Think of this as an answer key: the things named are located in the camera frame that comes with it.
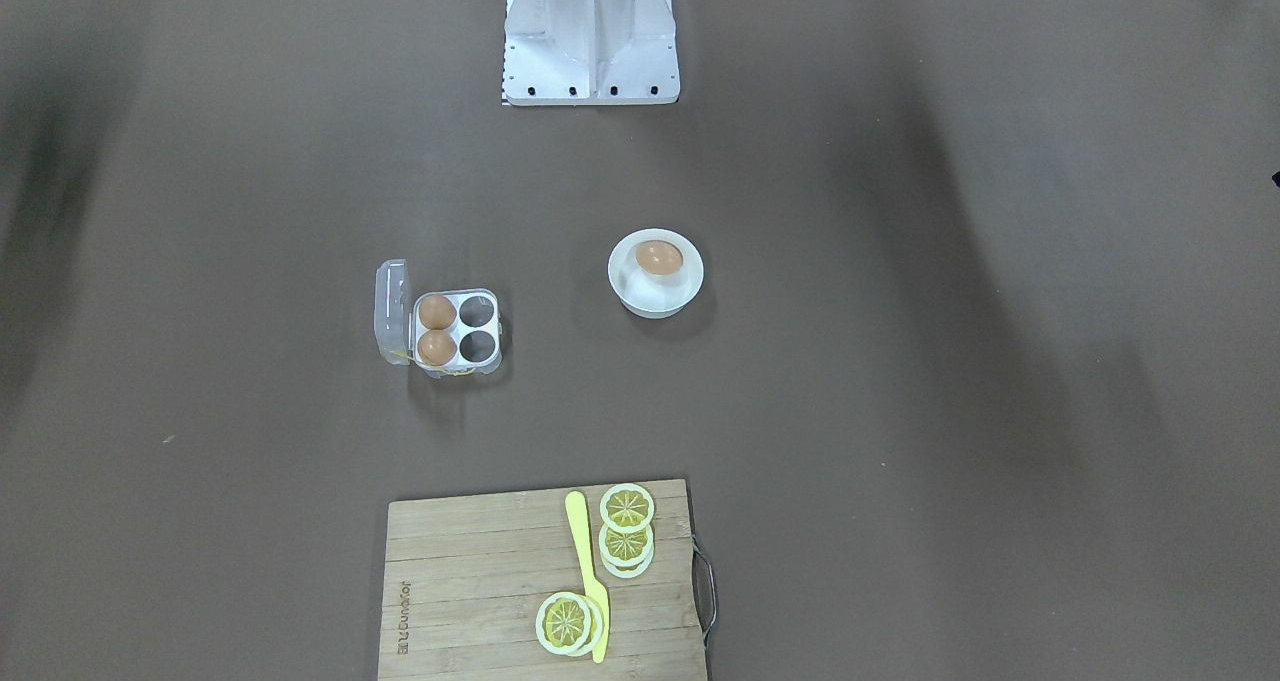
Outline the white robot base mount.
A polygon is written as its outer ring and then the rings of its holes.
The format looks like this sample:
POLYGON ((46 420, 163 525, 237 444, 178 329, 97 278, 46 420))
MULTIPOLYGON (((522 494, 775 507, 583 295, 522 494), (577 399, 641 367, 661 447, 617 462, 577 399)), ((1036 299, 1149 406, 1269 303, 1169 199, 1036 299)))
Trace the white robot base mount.
POLYGON ((504 0, 502 102, 637 106, 681 96, 673 0, 504 0))

